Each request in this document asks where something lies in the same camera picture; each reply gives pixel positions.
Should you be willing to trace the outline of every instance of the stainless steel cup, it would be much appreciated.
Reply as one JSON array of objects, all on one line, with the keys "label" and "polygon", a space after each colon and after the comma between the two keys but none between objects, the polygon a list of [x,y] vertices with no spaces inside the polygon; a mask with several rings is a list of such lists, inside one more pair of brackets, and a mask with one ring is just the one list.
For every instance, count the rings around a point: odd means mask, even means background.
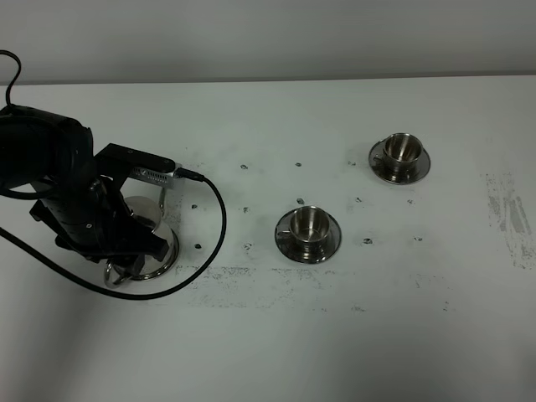
[{"label": "stainless steel cup", "polygon": [[329,233],[328,215],[318,207],[298,208],[292,214],[289,231],[298,246],[315,250],[325,243]]},{"label": "stainless steel cup", "polygon": [[413,169],[424,148],[419,138],[398,132],[384,142],[384,165],[394,173],[405,173]]}]

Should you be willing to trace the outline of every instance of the white tabletop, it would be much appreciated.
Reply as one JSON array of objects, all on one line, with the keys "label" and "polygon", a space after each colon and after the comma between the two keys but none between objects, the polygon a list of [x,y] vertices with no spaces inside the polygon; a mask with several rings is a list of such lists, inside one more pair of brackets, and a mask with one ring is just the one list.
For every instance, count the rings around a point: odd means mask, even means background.
[{"label": "white tabletop", "polygon": [[[536,77],[24,86],[12,98],[90,126],[95,151],[115,142],[200,171],[229,230],[197,281],[150,302],[92,294],[0,241],[0,400],[536,399]],[[399,131],[431,156],[404,187],[367,161]],[[158,190],[129,181],[124,194]],[[342,227],[323,264],[275,246],[297,198]],[[3,228],[102,283],[101,265],[54,246],[31,202],[0,206]],[[168,288],[214,247],[206,185],[186,183],[170,208],[176,269],[125,291]]]}]

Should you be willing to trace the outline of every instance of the metal saucer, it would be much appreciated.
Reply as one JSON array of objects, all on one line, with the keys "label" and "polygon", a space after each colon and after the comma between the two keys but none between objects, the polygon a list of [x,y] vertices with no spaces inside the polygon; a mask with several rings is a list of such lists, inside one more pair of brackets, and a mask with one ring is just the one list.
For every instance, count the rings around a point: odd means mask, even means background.
[{"label": "metal saucer", "polygon": [[304,250],[289,235],[292,215],[296,209],[287,212],[277,222],[274,237],[279,251],[288,259],[301,262],[302,264],[318,264],[330,259],[338,250],[343,239],[341,227],[330,214],[326,213],[329,220],[329,231],[324,244],[314,250]]},{"label": "metal saucer", "polygon": [[430,155],[423,148],[423,152],[411,170],[403,173],[392,172],[384,165],[382,157],[384,143],[385,140],[376,142],[368,154],[368,164],[372,168],[374,174],[382,180],[400,185],[412,184],[422,180],[430,171]]}]

